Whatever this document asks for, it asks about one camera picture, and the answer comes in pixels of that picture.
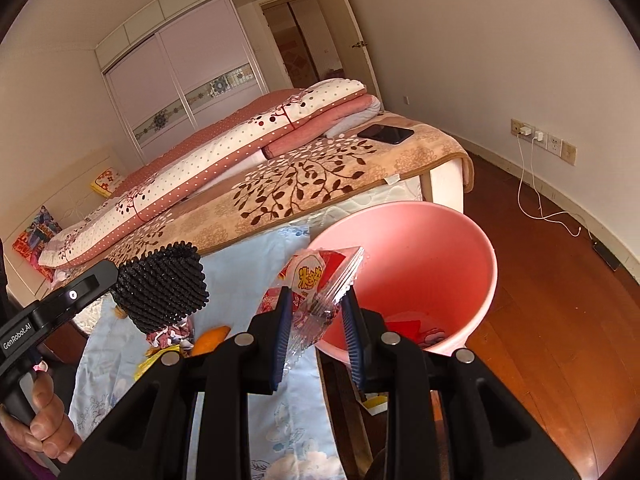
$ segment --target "door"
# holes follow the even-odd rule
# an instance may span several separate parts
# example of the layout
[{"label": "door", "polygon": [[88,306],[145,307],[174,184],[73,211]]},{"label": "door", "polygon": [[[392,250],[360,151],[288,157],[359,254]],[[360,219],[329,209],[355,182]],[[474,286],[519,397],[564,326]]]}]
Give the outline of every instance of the door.
[{"label": "door", "polygon": [[357,79],[370,94],[380,98],[369,53],[348,0],[318,0],[329,32],[334,39],[345,77]]},{"label": "door", "polygon": [[262,94],[230,0],[211,0],[164,26],[107,73],[145,162]]}]

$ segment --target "folded pink towel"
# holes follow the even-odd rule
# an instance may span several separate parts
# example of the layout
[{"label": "folded pink towel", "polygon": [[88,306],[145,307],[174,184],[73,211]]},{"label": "folded pink towel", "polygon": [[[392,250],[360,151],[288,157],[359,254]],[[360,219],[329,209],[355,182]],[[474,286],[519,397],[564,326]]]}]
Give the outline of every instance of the folded pink towel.
[{"label": "folded pink towel", "polygon": [[300,146],[304,146],[312,140],[322,136],[327,131],[332,130],[335,126],[343,122],[346,117],[359,114],[365,110],[371,110],[371,113],[367,116],[363,116],[362,121],[358,124],[351,124],[348,126],[346,128],[347,130],[359,126],[375,116],[380,110],[380,101],[378,101],[378,99],[373,95],[364,94],[335,108],[330,108],[324,113],[318,115],[318,117],[314,117],[309,120],[297,130],[293,130],[265,146],[262,149],[264,156],[267,158],[275,158],[283,155],[284,153],[288,153],[291,150],[295,150]]}]

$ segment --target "human hand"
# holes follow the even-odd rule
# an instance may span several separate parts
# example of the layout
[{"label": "human hand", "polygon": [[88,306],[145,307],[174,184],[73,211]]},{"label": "human hand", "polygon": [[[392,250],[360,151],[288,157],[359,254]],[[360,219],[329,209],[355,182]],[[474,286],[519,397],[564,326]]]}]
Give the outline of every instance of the human hand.
[{"label": "human hand", "polygon": [[1,407],[2,428],[16,447],[36,462],[42,464],[37,453],[44,452],[49,458],[57,458],[66,464],[82,444],[82,439],[65,415],[62,401],[53,393],[53,380],[45,372],[38,372],[34,382],[33,403],[40,411],[30,427],[13,418]]}]

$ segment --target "yellow pillow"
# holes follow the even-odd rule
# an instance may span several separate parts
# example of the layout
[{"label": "yellow pillow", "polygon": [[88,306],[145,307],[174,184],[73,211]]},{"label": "yellow pillow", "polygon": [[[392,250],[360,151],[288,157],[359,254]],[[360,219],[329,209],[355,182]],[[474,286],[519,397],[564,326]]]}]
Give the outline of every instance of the yellow pillow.
[{"label": "yellow pillow", "polygon": [[91,183],[91,189],[103,197],[109,198],[123,180],[124,177],[120,176],[116,170],[109,168]]}]

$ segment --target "wall socket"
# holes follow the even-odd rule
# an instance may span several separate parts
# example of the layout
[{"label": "wall socket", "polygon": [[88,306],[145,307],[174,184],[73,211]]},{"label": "wall socket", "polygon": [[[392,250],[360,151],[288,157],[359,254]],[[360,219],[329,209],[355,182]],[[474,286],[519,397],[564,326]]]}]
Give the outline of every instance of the wall socket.
[{"label": "wall socket", "polygon": [[[532,134],[524,136],[520,134],[521,128],[531,128]],[[540,130],[532,124],[524,123],[517,119],[511,120],[511,135],[519,136],[521,139],[527,142],[533,142],[536,146],[539,146],[543,150],[553,153],[559,156],[565,162],[575,166],[575,159],[577,158],[577,148],[562,140],[560,137],[551,135],[548,132]]]},{"label": "wall socket", "polygon": [[546,150],[554,155],[560,156],[562,153],[562,139],[558,139],[553,135],[546,138]]}]

